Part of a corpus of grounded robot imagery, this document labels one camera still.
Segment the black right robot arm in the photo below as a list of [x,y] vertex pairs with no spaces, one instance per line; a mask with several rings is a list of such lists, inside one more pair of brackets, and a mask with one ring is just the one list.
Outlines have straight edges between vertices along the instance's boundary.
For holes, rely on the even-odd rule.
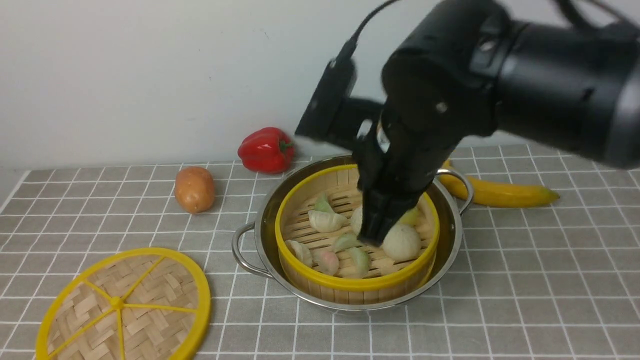
[[510,18],[495,0],[444,0],[384,64],[387,99],[358,162],[359,240],[379,247],[465,137],[501,131],[639,167],[639,30]]

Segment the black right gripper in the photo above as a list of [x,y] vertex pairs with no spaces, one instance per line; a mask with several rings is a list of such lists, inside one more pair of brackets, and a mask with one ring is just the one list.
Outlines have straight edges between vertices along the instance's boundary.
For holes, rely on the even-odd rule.
[[362,194],[359,241],[382,246],[452,151],[453,135],[439,121],[409,123],[392,105],[381,105],[371,129],[356,146]]

